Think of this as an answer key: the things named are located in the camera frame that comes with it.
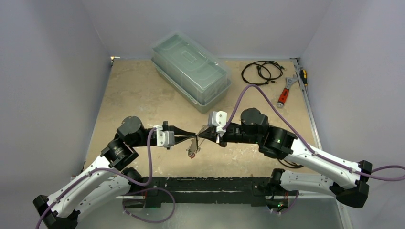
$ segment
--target floor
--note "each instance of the floor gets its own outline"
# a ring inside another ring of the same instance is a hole
[[[243,82],[240,72],[252,61],[225,61],[232,69],[232,86],[227,96],[211,111],[225,111],[229,114],[235,102],[247,85]],[[276,104],[286,80],[295,73],[292,62],[279,62],[287,70],[284,76],[271,83],[261,86],[270,100]],[[269,67],[272,74],[278,70]],[[245,77],[251,81],[260,81],[254,67],[246,70]],[[239,106],[234,122],[240,120],[240,113],[255,107],[269,117],[271,125],[289,129],[271,110],[261,94],[249,89]],[[288,99],[280,113],[301,133],[312,145],[314,139],[306,105],[299,89],[299,84],[292,85]],[[208,114],[199,113],[180,94],[178,94],[156,72],[151,61],[118,60],[114,62],[107,89],[94,128],[88,150],[85,167],[106,147],[121,125],[124,118],[138,116],[145,128],[169,121],[181,129],[198,132],[207,123]],[[258,146],[248,144],[228,144],[221,148],[215,143],[205,141],[195,158],[187,156],[190,141],[175,145],[172,150],[161,147],[152,148],[154,176],[196,176],[196,177],[268,177],[274,168],[284,168],[277,160],[259,153]],[[136,148],[139,157],[131,163],[142,175],[148,175],[148,157],[146,147]],[[297,169],[297,172],[313,172],[308,168]]]
[[[163,219],[172,204],[134,212],[150,220]],[[99,207],[76,229],[344,229],[334,198],[299,198],[294,209],[278,216],[267,207],[249,204],[176,204],[176,211],[164,223],[145,223],[122,214],[122,203],[115,199]]]

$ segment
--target wooden table surface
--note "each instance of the wooden table surface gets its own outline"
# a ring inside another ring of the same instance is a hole
[[[252,61],[225,61],[232,70],[232,85],[226,97],[211,111],[225,111],[230,115],[235,102],[247,85],[240,72]],[[287,70],[284,75],[271,83],[261,86],[270,100],[276,105],[286,80],[295,73],[292,62],[279,62]],[[273,75],[278,70],[267,65]],[[262,81],[255,67],[245,72],[248,80]],[[269,118],[271,125],[290,130],[273,112],[261,94],[250,88],[242,99],[233,122],[240,123],[240,113],[255,107]],[[314,139],[298,82],[293,84],[288,99],[280,113],[311,144]],[[89,166],[100,151],[113,139],[116,129],[127,116],[137,116],[145,128],[169,121],[169,125],[190,132],[198,132],[207,124],[208,113],[201,114],[180,94],[178,94],[156,72],[151,61],[118,60],[114,61],[107,89],[98,114],[93,137],[90,142],[85,167]],[[277,160],[268,158],[258,151],[257,145],[233,144],[221,148],[217,144],[204,141],[196,157],[190,159],[186,149],[191,141],[175,145],[172,150],[163,147],[152,148],[154,176],[174,177],[269,177],[274,168],[285,168]],[[134,167],[143,176],[148,176],[148,157],[146,147],[138,147],[139,157],[129,167]],[[308,168],[295,169],[297,172],[313,172]]]

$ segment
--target gray plastic container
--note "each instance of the gray plastic container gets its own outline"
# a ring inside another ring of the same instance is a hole
[[[152,61],[177,84],[182,94],[185,91],[202,106],[212,104],[231,85],[227,65],[181,32],[155,43],[152,55]]]
[[[195,109],[197,109],[201,113],[207,113],[215,104],[217,104],[221,99],[226,96],[229,87],[231,86],[231,82],[228,83],[228,86],[221,91],[221,93],[217,94],[209,103],[201,104],[199,103],[194,97],[192,97],[187,91],[185,91],[182,87],[180,87],[170,76],[168,76],[159,66],[155,64],[156,71],[158,74],[165,79],[170,85],[176,89],[178,93],[180,93],[187,101],[189,101]]]

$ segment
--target gray wall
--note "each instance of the gray wall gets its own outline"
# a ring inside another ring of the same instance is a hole
[[[331,0],[83,0],[110,55],[150,57],[152,42],[181,30],[231,58],[300,56]]]
[[[80,0],[0,0],[1,228],[34,228],[32,200],[77,174],[109,74]]]
[[[334,0],[302,56],[322,146],[374,167],[405,163],[405,1]],[[400,176],[392,169],[381,176]],[[405,182],[370,181],[355,228],[404,228]]]

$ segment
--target red wrench handle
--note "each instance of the red wrench handle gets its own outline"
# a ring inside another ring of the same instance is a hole
[[[284,88],[283,92],[280,95],[280,98],[278,98],[278,103],[284,104],[286,102],[289,91],[289,89]]]

